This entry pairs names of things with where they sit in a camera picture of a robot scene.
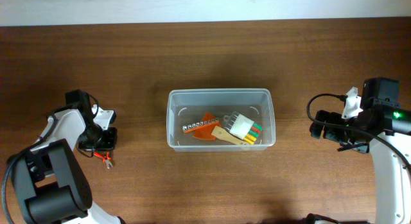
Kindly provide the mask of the clear plastic container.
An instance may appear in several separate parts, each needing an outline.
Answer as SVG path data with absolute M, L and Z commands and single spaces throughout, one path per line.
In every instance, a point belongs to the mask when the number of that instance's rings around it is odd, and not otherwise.
M 254 144 L 235 145 L 216 139 L 201 141 L 193 132 L 185 134 L 184 125 L 202 120 L 206 112 L 223 117 L 238 112 L 263 127 Z M 168 98 L 167 142 L 175 151 L 259 151 L 274 145 L 275 116 L 270 91 L 267 89 L 184 89 L 173 90 Z

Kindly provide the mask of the orange scraper wooden handle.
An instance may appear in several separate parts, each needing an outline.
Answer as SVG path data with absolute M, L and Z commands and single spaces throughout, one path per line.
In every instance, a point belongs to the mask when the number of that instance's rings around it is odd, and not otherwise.
M 217 118 L 212 113 L 206 112 L 201 121 L 206 121 L 210 119 Z M 235 145 L 248 145 L 247 142 L 242 141 L 235 136 L 231 135 L 226 129 L 221 125 L 211 125 L 196 131 L 193 131 L 193 137 L 201 141 L 215 141 L 219 139 L 221 141 L 226 141 Z

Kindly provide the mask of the clear screwdriver set case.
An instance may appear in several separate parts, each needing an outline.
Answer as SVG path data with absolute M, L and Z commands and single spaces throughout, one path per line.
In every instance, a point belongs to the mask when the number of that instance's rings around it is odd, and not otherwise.
M 248 144 L 254 144 L 263 131 L 261 125 L 238 112 L 223 117 L 223 128 Z

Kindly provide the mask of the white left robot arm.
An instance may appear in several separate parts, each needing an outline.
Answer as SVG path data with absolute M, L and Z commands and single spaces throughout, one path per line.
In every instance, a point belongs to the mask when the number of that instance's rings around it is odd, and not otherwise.
M 116 223 L 121 217 L 98 206 L 74 156 L 78 150 L 112 167 L 110 154 L 117 142 L 114 110 L 103 110 L 83 90 L 65 94 L 65 106 L 47 117 L 48 124 L 29 147 L 8 159 L 1 200 L 6 218 L 6 184 L 11 181 L 26 223 Z

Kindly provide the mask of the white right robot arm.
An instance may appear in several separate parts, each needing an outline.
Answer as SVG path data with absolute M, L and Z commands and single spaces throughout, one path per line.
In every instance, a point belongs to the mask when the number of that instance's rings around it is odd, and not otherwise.
M 340 145 L 339 151 L 369 154 L 376 181 L 376 223 L 410 223 L 410 111 L 399 104 L 399 82 L 369 78 L 337 99 L 342 113 L 317 111 L 310 134 Z

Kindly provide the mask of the red handled pliers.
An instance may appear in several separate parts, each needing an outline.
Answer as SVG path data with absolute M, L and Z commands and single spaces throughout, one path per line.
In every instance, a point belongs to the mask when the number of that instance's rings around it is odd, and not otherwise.
M 103 163 L 105 163 L 107 169 L 113 168 L 112 158 L 109 151 L 107 151 L 105 154 L 94 152 L 93 156 L 101 159 Z

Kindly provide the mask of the orange socket rail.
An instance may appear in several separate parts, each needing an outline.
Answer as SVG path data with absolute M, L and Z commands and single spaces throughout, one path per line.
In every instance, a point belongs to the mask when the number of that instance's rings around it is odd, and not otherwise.
M 211 125 L 218 125 L 220 123 L 220 120 L 218 118 L 214 118 L 214 119 L 210 119 L 210 120 L 206 120 L 206 121 L 201 121 L 198 123 L 192 123 L 192 124 L 188 124 L 188 125 L 184 125 L 182 127 L 182 131 L 187 134 Z

